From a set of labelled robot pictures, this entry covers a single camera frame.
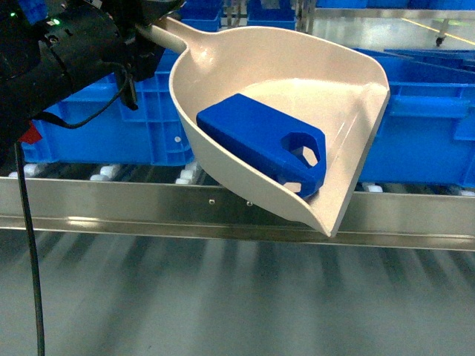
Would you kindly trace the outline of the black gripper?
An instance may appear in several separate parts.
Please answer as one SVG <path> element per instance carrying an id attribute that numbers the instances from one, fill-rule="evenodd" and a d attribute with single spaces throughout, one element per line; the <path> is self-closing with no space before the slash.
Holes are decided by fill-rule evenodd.
<path id="1" fill-rule="evenodd" d="M 102 3 L 101 10 L 112 18 L 125 40 L 127 61 L 134 81 L 151 78 L 165 50 L 153 42 L 146 31 L 183 5 L 181 0 L 116 0 Z"/>

